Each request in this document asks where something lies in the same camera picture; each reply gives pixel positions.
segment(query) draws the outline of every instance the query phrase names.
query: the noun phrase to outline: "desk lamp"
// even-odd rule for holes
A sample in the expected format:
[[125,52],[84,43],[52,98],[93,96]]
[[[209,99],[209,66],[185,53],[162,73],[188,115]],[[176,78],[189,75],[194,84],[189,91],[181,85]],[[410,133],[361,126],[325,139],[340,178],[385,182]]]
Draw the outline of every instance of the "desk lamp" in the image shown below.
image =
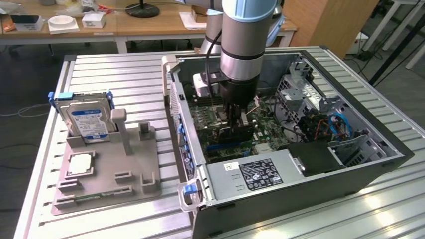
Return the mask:
[[140,3],[126,6],[125,9],[129,16],[138,18],[150,18],[160,14],[160,9],[156,6],[144,3],[142,0],[140,0]]

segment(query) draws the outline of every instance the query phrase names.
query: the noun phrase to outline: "aluminum table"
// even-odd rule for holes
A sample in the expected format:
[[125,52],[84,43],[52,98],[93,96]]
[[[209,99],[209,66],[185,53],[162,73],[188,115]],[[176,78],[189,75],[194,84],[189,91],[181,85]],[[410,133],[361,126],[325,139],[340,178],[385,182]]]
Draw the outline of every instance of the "aluminum table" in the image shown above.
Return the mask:
[[[391,105],[336,55],[306,50],[352,92],[415,156],[357,194],[224,233],[217,238],[417,238],[425,235],[425,131]],[[157,129],[162,195],[60,216],[50,214],[66,127],[50,109],[14,238],[190,238],[190,220],[177,199],[178,175],[161,94],[161,57],[190,52],[68,56],[56,95],[110,89],[126,127],[149,121]],[[314,73],[326,95],[336,94]]]

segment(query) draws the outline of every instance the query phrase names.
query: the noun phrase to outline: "barcode sticker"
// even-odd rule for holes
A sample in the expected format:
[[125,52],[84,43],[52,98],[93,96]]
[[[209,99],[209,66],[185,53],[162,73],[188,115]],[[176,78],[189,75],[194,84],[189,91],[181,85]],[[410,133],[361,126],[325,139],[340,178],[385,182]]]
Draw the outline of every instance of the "barcode sticker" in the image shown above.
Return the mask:
[[224,168],[225,168],[226,171],[238,169],[238,162],[225,163],[224,164]]

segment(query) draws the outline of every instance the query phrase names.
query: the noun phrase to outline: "warning symbol label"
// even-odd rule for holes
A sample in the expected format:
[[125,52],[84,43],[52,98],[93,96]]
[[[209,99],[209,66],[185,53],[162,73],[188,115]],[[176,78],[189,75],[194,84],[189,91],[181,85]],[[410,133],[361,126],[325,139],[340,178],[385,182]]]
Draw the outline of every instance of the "warning symbol label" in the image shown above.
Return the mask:
[[238,168],[244,175],[248,189],[252,191],[284,183],[272,159],[241,164]]

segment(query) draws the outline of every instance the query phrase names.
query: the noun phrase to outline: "side panel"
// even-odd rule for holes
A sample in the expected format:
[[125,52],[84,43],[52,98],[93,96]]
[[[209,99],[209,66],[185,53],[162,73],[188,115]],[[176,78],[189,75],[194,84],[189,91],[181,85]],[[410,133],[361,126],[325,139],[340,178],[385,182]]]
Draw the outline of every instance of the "side panel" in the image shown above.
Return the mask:
[[[395,164],[405,157],[395,159]],[[346,173],[322,177],[233,203],[200,210],[193,225],[193,238],[206,238],[242,226],[358,192],[378,176],[390,171],[386,162]]]

